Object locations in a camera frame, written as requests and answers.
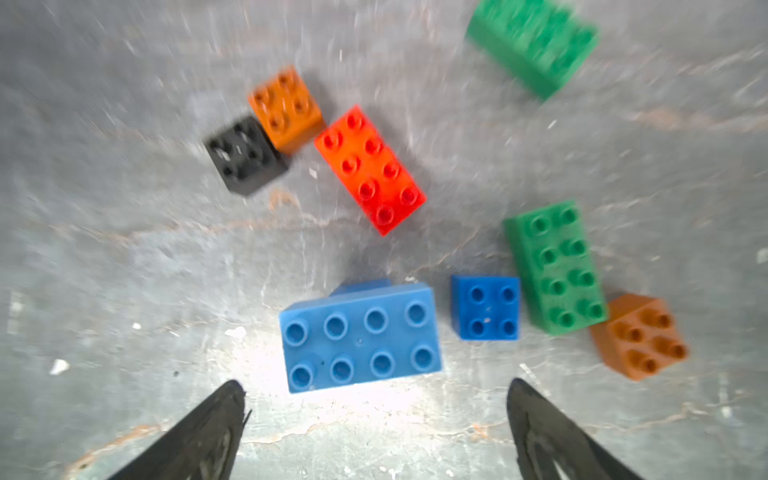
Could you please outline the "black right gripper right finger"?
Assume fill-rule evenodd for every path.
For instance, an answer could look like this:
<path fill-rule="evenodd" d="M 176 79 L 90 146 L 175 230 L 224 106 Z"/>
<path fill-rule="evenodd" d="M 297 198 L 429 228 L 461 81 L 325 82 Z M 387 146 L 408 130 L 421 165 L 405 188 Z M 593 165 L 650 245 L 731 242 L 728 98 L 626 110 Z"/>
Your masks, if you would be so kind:
<path fill-rule="evenodd" d="M 523 479 L 641 480 L 525 380 L 512 380 L 506 411 Z"/>

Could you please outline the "blue small lego brick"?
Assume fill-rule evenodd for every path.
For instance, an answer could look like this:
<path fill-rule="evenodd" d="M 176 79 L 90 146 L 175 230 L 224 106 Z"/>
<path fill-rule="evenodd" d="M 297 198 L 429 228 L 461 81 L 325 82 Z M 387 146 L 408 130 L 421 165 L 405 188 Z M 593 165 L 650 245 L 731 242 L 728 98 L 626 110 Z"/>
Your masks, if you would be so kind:
<path fill-rule="evenodd" d="M 467 341 L 517 340 L 520 300 L 517 277 L 452 275 L 452 327 Z"/>

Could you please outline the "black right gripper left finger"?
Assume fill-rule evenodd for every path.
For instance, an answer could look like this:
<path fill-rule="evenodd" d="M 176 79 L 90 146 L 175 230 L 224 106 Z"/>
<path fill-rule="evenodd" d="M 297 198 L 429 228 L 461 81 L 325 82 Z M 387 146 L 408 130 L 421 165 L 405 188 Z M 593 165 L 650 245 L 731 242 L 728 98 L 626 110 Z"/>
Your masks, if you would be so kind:
<path fill-rule="evenodd" d="M 229 380 L 112 477 L 228 479 L 248 418 L 245 391 Z"/>

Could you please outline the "light blue long lego brick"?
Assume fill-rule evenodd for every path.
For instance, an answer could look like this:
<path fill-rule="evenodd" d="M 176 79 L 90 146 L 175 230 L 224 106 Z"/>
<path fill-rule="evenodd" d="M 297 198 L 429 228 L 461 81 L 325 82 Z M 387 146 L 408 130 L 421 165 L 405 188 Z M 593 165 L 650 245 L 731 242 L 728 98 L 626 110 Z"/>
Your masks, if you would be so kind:
<path fill-rule="evenodd" d="M 433 289 L 387 279 L 343 285 L 279 315 L 289 391 L 439 372 Z"/>

